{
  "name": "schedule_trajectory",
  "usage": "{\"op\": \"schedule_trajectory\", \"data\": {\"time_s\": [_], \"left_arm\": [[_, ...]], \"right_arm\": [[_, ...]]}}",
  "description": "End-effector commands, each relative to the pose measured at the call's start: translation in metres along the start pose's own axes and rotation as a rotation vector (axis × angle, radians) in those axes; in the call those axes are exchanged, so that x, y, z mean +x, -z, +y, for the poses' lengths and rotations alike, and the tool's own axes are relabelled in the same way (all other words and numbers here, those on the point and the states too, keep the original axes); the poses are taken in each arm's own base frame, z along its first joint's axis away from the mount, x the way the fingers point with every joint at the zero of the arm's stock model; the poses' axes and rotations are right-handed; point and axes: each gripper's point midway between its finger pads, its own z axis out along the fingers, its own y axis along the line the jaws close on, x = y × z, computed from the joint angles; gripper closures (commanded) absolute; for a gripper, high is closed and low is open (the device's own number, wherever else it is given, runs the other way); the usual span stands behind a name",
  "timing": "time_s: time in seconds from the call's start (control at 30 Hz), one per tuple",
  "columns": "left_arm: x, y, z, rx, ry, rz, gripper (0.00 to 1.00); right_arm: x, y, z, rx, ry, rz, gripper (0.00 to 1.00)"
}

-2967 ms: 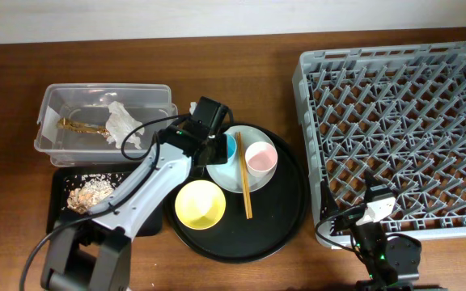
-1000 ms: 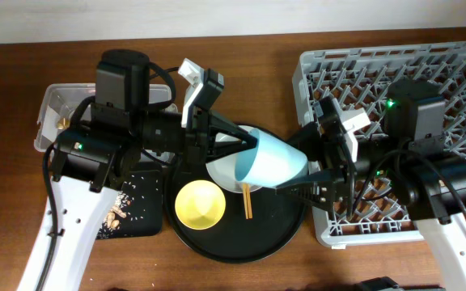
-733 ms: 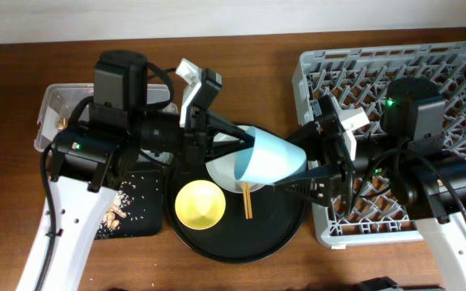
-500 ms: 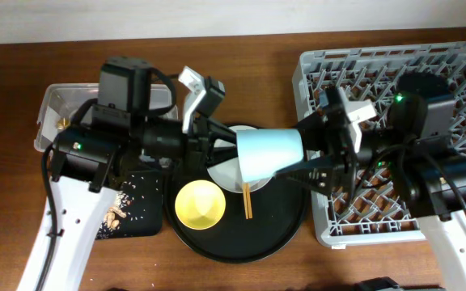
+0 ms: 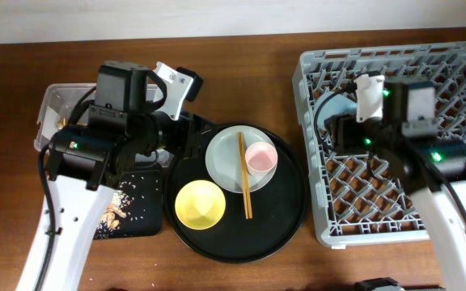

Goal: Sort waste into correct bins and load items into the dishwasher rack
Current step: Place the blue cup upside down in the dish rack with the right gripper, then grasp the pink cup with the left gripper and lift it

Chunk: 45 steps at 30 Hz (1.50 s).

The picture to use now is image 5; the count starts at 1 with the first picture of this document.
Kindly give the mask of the pink cup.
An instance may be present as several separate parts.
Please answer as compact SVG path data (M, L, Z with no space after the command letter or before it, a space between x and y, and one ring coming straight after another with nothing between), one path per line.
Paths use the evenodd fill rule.
M248 173L253 176L265 176L277 165L276 148L268 142L255 142L245 152Z

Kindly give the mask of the yellow bowl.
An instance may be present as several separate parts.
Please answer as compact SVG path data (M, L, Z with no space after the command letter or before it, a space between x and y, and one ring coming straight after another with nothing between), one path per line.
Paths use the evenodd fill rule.
M215 226L226 210L226 198L221 188L207 180L195 180L184 185L174 203L177 219L192 230Z

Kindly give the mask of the blue cup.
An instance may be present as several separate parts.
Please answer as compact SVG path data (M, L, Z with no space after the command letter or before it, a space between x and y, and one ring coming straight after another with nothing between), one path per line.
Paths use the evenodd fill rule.
M324 122L331 116L354 115L357 104L343 94L327 92L321 95L313 108L313 122L317 129L325 130Z

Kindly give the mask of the food scraps pile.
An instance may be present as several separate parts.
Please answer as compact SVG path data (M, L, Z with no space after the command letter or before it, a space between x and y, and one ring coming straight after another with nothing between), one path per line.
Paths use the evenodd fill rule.
M100 218L93 239L127 238L142 232L146 223L142 194L146 178L141 172L127 173L118 184L112 201Z

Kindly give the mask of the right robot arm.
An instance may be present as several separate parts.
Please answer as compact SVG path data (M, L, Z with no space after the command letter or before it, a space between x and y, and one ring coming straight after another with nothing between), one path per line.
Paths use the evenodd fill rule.
M436 90L422 77L360 74L338 91L356 109L324 119L333 151L384 160L418 212L447 290L466 290L466 144L438 138Z

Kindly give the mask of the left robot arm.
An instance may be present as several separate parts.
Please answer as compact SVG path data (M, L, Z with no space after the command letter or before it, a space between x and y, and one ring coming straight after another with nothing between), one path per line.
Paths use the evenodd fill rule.
M40 150L41 216L20 290L78 288L95 231L138 155L195 157L206 120L182 110L202 78L183 67L106 61L96 85Z

